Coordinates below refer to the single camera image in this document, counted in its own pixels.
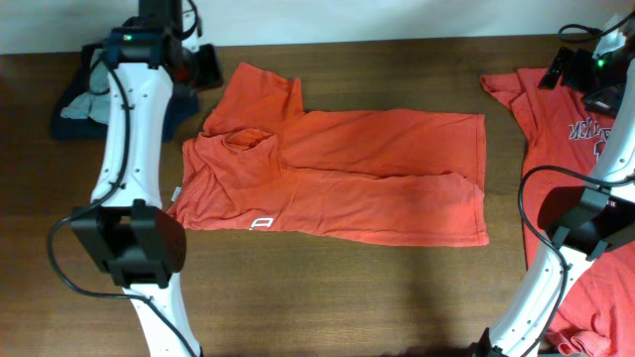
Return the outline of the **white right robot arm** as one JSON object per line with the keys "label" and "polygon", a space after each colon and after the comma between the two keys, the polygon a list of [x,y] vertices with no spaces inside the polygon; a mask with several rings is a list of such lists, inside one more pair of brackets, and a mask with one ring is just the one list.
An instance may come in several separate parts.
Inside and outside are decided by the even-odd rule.
{"label": "white right robot arm", "polygon": [[570,39],[546,68],[488,74],[527,153],[518,192],[528,270],[473,356],[634,352],[634,38]]}

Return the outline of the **orange Fram t-shirt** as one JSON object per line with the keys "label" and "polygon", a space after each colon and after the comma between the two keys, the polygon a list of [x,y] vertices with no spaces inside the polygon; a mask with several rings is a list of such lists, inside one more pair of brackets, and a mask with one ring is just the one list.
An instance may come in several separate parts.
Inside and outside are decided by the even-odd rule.
{"label": "orange Fram t-shirt", "polygon": [[308,111],[298,79],[242,63],[183,160],[169,212],[187,229],[386,246],[489,241],[480,114]]}

